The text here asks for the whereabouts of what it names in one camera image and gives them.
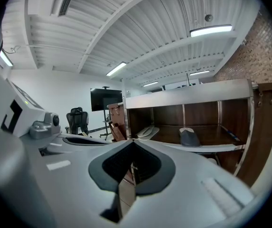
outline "office chair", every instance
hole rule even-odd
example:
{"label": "office chair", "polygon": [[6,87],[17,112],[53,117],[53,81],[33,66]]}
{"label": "office chair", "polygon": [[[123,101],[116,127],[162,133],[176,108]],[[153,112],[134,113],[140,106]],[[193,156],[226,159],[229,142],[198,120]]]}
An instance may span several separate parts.
{"label": "office chair", "polygon": [[81,107],[71,109],[71,111],[66,114],[70,133],[78,135],[78,128],[80,127],[81,131],[88,135],[87,117],[88,113],[84,112]]}

